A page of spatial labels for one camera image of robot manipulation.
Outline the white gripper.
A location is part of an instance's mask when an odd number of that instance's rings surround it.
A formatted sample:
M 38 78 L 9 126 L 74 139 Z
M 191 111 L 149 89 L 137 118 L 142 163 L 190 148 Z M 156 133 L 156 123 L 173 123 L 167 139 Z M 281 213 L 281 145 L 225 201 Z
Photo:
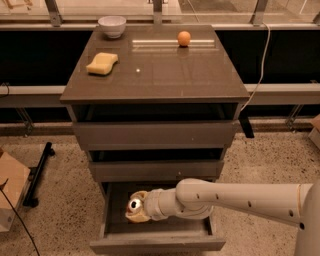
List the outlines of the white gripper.
M 125 214 L 126 218 L 133 223 L 144 223 L 150 219 L 154 221 L 160 221 L 167 219 L 160 209 L 160 195 L 163 189 L 156 189 L 150 192 L 137 191 L 130 196 L 130 200 L 138 199 L 144 201 L 144 212 Z

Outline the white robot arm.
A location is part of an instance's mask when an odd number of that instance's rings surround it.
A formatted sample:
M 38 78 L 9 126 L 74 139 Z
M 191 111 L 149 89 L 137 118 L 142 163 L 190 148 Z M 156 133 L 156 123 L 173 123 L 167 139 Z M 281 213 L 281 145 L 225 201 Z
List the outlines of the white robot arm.
M 138 191 L 125 216 L 134 223 L 171 216 L 204 219 L 215 206 L 298 228 L 294 256 L 320 256 L 320 181 L 313 184 L 236 184 L 184 179 L 171 189 Z

